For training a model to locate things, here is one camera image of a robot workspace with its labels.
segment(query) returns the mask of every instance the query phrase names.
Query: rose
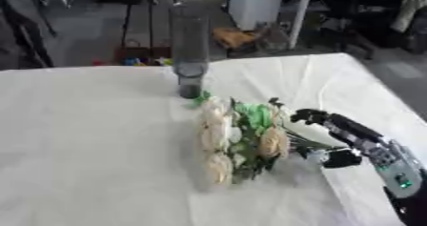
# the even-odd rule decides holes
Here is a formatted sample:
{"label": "rose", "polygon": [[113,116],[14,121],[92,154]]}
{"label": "rose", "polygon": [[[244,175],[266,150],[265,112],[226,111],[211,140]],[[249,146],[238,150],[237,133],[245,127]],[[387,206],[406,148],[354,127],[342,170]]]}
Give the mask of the rose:
{"label": "rose", "polygon": [[233,162],[223,153],[210,154],[207,160],[210,180],[214,184],[231,184],[233,178]]}
{"label": "rose", "polygon": [[229,138],[232,135],[232,118],[230,116],[222,116],[221,119],[216,119],[215,122],[208,121],[207,126],[200,134],[203,150],[227,151],[230,147]]}
{"label": "rose", "polygon": [[227,151],[230,147],[233,119],[227,115],[226,104],[216,96],[207,100],[202,106],[199,117],[200,139],[205,151]]}
{"label": "rose", "polygon": [[288,156],[289,139],[286,132],[282,129],[271,127],[261,136],[261,142],[258,146],[258,152],[265,158],[272,158],[281,154]]}

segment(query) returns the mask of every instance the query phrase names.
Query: black bag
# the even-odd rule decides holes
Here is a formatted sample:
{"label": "black bag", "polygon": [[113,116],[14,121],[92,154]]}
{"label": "black bag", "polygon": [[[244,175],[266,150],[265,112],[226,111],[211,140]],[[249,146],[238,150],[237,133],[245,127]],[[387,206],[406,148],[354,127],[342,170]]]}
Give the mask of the black bag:
{"label": "black bag", "polygon": [[423,54],[427,51],[427,7],[417,11],[404,33],[402,48],[414,54]]}

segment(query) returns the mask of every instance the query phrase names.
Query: white cabinet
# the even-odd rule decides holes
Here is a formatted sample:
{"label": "white cabinet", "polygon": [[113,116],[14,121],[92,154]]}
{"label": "white cabinet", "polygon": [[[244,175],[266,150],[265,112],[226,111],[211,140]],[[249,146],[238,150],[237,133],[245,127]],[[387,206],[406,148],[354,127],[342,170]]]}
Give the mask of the white cabinet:
{"label": "white cabinet", "polygon": [[243,31],[251,31],[258,22],[275,22],[281,0],[230,0],[230,15]]}

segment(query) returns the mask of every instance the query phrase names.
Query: green light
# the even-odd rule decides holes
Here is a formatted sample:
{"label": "green light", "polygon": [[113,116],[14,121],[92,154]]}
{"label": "green light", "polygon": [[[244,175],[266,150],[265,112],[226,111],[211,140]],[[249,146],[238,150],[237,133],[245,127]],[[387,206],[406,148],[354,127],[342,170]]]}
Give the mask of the green light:
{"label": "green light", "polygon": [[411,181],[406,181],[405,183],[400,185],[400,188],[406,189],[412,185]]}

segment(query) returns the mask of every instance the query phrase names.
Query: chair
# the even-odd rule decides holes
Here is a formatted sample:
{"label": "chair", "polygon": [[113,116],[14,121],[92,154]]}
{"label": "chair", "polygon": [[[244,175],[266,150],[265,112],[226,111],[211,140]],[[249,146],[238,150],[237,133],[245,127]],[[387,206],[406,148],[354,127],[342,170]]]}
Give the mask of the chair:
{"label": "chair", "polygon": [[364,18],[366,13],[372,13],[368,9],[372,7],[382,8],[379,13],[394,10],[398,12],[401,0],[320,0],[329,10],[323,12],[322,25],[330,20],[339,20],[338,30],[323,28],[319,29],[321,37],[327,37],[335,42],[337,50],[347,51],[349,46],[357,47],[365,51],[365,58],[372,59],[374,50],[362,42],[356,33],[357,20]]}

